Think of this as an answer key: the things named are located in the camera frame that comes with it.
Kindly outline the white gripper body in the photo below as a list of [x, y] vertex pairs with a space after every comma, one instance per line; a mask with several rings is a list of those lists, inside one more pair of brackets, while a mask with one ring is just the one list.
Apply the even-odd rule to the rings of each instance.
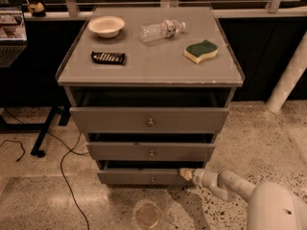
[[208, 169], [196, 169], [192, 172], [192, 181], [196, 186], [214, 191], [219, 188], [218, 176], [217, 172]]

